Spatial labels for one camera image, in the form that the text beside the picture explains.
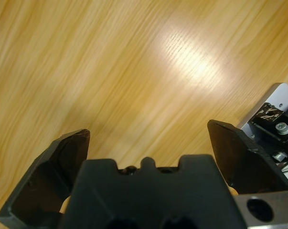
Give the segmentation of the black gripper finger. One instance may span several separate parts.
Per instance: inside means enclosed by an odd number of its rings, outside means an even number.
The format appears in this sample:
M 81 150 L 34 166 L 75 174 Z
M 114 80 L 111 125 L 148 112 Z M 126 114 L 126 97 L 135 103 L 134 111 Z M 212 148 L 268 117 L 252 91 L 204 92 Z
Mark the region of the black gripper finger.
M 33 161 L 0 209 L 0 223 L 10 229 L 57 229 L 60 209 L 71 195 L 87 159 L 90 131 L 62 135 Z
M 241 129 L 209 120 L 207 128 L 220 172 L 239 194 L 288 191 L 288 179 L 273 158 Z

